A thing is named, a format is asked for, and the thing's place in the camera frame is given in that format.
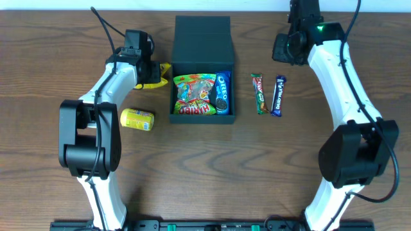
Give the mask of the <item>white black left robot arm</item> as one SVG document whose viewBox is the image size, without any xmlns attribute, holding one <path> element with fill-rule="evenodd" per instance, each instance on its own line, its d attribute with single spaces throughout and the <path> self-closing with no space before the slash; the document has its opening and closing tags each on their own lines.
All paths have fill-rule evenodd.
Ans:
<svg viewBox="0 0 411 231">
<path fill-rule="evenodd" d="M 84 188 L 94 229 L 121 230 L 126 221 L 116 177 L 121 158 L 118 110 L 136 85 L 160 80 L 152 54 L 152 49 L 117 48 L 93 88 L 60 105 L 58 160 Z"/>
</svg>

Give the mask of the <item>yellow snack bag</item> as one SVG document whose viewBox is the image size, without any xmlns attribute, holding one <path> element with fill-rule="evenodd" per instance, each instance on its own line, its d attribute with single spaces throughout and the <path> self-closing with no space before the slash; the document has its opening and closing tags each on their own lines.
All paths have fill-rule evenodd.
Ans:
<svg viewBox="0 0 411 231">
<path fill-rule="evenodd" d="M 142 89 L 156 89 L 159 87 L 163 87 L 168 83 L 168 80 L 164 78 L 165 74 L 168 72 L 168 70 L 171 68 L 171 64 L 164 62 L 159 64 L 159 69 L 160 69 L 160 82 L 159 83 L 147 83 L 146 85 L 143 84 L 137 84 L 134 89 L 135 90 L 142 90 Z"/>
</svg>

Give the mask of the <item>blue Dairy Milk bar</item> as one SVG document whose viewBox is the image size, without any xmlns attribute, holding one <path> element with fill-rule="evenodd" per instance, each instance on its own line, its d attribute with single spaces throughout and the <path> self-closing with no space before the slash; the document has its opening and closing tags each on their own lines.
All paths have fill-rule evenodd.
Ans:
<svg viewBox="0 0 411 231">
<path fill-rule="evenodd" d="M 276 83 L 274 87 L 274 97 L 272 100 L 271 115 L 275 117 L 281 117 L 281 105 L 283 100 L 284 85 L 286 83 L 286 77 L 278 75 L 276 77 Z"/>
</svg>

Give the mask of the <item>green red Milo bar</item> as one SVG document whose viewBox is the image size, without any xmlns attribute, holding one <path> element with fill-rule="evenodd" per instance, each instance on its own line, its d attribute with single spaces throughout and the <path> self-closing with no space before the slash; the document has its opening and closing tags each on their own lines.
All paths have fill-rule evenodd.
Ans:
<svg viewBox="0 0 411 231">
<path fill-rule="evenodd" d="M 258 114 L 267 114 L 267 104 L 263 93 L 263 76 L 261 74 L 251 74 L 252 84 L 256 98 L 256 106 Z"/>
</svg>

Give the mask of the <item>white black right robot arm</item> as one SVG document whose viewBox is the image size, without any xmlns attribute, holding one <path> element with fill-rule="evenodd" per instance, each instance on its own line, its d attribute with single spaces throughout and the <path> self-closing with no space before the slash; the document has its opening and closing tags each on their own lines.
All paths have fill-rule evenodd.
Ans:
<svg viewBox="0 0 411 231">
<path fill-rule="evenodd" d="M 294 230 L 366 230 L 370 224 L 342 221 L 353 198 L 398 160 L 394 146 L 399 128 L 385 120 L 368 98 L 349 53 L 349 30 L 326 22 L 318 1 L 292 0 L 290 29 L 275 38 L 272 58 L 308 65 L 327 99 L 333 133 L 319 150 L 322 180 Z"/>
</svg>

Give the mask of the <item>blue Oreo cookie pack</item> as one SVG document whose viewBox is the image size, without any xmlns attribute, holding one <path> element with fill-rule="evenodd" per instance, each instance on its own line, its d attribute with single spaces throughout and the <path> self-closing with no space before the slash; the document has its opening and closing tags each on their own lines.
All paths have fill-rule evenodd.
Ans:
<svg viewBox="0 0 411 231">
<path fill-rule="evenodd" d="M 216 113 L 220 115 L 229 114 L 229 91 L 230 91 L 231 72 L 220 71 L 216 73 Z"/>
</svg>

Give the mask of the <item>colourful Haribo gummy bag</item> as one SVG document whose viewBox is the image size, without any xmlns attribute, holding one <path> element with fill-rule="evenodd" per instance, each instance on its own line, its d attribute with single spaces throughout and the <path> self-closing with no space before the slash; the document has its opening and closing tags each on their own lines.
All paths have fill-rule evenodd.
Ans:
<svg viewBox="0 0 411 231">
<path fill-rule="evenodd" d="M 215 81 L 215 74 L 186 74 L 174 77 L 177 101 L 173 113 L 192 116 L 216 114 L 209 98 Z"/>
</svg>

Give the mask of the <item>yellow candy canister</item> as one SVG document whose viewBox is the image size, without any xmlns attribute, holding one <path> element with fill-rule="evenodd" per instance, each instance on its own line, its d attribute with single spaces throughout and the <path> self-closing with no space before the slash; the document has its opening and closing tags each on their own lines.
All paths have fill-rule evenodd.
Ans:
<svg viewBox="0 0 411 231">
<path fill-rule="evenodd" d="M 120 123 L 123 127 L 150 131 L 155 121 L 154 114 L 142 110 L 126 108 L 122 111 Z"/>
</svg>

